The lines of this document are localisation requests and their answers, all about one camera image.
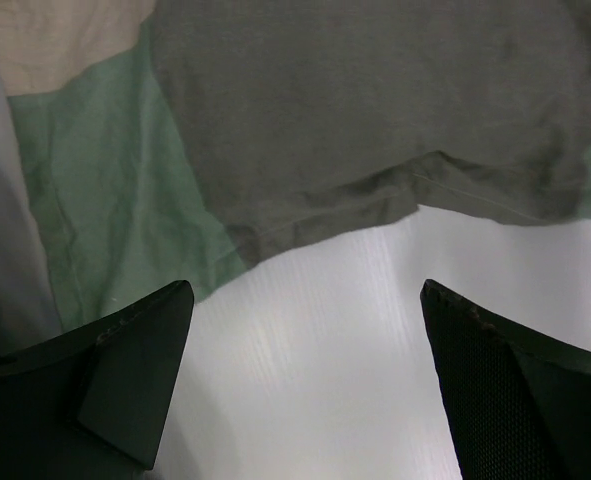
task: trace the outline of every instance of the black plastic piece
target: black plastic piece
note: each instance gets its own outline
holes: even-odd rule
[[[193,293],[175,282],[0,365],[0,479],[132,479],[155,462]]]
[[[421,299],[464,480],[591,480],[591,352],[433,281]]]

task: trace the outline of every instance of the white surface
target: white surface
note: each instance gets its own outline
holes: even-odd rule
[[[424,208],[281,255],[197,306],[156,472],[460,478],[427,278],[591,350],[591,222],[527,229]]]
[[[61,333],[0,81],[0,353]]]

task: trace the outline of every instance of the gray fabric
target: gray fabric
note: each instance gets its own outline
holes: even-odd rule
[[[0,82],[0,353],[61,333]]]
[[[207,207],[249,263],[343,215],[536,225],[580,203],[590,0],[160,0],[152,38]]]

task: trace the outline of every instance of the cloth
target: cloth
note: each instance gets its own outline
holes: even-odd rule
[[[0,82],[0,354],[61,332]]]
[[[64,327],[418,205],[591,217],[591,0],[0,1]]]

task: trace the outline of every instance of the mesh texture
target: mesh texture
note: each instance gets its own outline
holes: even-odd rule
[[[510,347],[462,297],[433,290],[424,300],[464,480],[567,478]]]

